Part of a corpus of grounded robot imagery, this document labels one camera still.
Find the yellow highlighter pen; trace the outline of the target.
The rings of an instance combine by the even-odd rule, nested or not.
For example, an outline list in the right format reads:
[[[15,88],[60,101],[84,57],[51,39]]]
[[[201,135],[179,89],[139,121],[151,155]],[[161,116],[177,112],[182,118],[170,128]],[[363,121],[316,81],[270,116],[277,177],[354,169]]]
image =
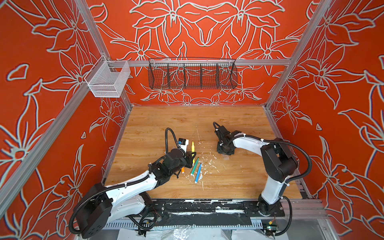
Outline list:
[[[192,141],[191,151],[195,152],[195,144],[193,141]]]

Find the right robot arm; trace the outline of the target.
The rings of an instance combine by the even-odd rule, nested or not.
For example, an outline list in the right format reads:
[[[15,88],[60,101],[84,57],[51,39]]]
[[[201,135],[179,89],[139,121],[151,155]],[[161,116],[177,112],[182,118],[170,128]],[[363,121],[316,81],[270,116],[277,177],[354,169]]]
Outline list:
[[[235,149],[244,149],[262,157],[268,179],[258,198],[258,212],[269,216],[283,198],[283,193],[292,181],[306,177],[312,170],[311,157],[300,147],[280,138],[266,140],[240,131],[229,132],[224,126],[213,122],[218,137],[217,152],[222,155],[234,155]],[[293,176],[299,168],[298,160],[290,147],[301,152],[308,162],[307,169],[298,176]]]

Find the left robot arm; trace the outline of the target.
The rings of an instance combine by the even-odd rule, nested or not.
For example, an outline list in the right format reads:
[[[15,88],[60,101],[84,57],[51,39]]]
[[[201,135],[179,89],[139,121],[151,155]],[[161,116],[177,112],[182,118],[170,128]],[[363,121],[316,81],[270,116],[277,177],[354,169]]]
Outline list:
[[[191,169],[196,155],[196,152],[172,149],[132,179],[107,187],[95,184],[74,207],[69,231],[87,239],[114,220],[151,213],[153,202],[146,192],[164,185],[173,175],[178,176],[183,167]]]

